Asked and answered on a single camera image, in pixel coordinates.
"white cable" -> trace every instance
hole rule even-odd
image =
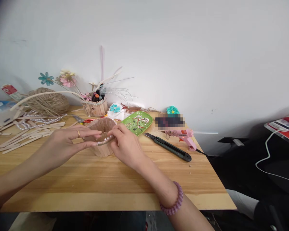
[[[268,156],[267,156],[266,158],[262,159],[262,160],[259,160],[259,161],[255,164],[255,166],[256,166],[260,171],[262,171],[262,172],[264,172],[264,173],[266,173],[266,174],[270,174],[270,175],[278,176],[278,177],[280,177],[280,178],[283,178],[283,179],[289,181],[289,179],[286,178],[286,177],[279,176],[279,175],[275,175],[275,174],[273,174],[273,173],[265,172],[265,171],[261,170],[261,169],[257,166],[257,164],[259,164],[260,162],[262,162],[262,161],[264,161],[264,160],[266,160],[266,159],[269,159],[269,158],[271,157],[270,152],[269,152],[269,148],[267,147],[267,142],[269,141],[269,139],[271,139],[271,137],[272,137],[275,133],[277,133],[277,132],[279,132],[279,131],[280,131],[280,130],[277,130],[277,131],[275,131],[275,132],[272,132],[272,134],[271,134],[271,135],[269,136],[269,138],[266,140],[265,144],[266,144],[266,148],[267,148],[267,154],[268,154]]]

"white wall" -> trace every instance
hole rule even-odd
[[[99,45],[106,76],[137,76],[117,86],[218,131],[196,136],[209,154],[289,112],[289,0],[1,1],[0,77],[22,92],[63,67],[98,82]]]

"hand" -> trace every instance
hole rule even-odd
[[[27,160],[40,177],[67,162],[76,153],[93,146],[96,142],[84,141],[73,144],[72,140],[86,136],[100,137],[101,131],[91,130],[83,125],[55,130],[48,140]]]
[[[115,156],[137,171],[143,163],[143,159],[146,158],[137,136],[129,131],[124,124],[115,125],[107,135],[114,135],[117,138],[110,144]]]

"blue flower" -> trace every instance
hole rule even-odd
[[[167,114],[180,114],[175,106],[170,106],[167,108]]]
[[[41,84],[47,84],[47,86],[50,86],[51,84],[54,84],[54,82],[52,81],[52,79],[54,78],[53,76],[48,76],[48,72],[45,73],[45,75],[43,73],[40,73],[40,77],[39,80],[41,80]]]
[[[114,113],[118,113],[120,111],[120,107],[117,106],[116,104],[113,104],[110,106],[110,111],[113,111]]]

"red tag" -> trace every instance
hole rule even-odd
[[[16,88],[13,87],[12,85],[3,86],[2,90],[8,95],[11,95],[11,94],[17,92]]]

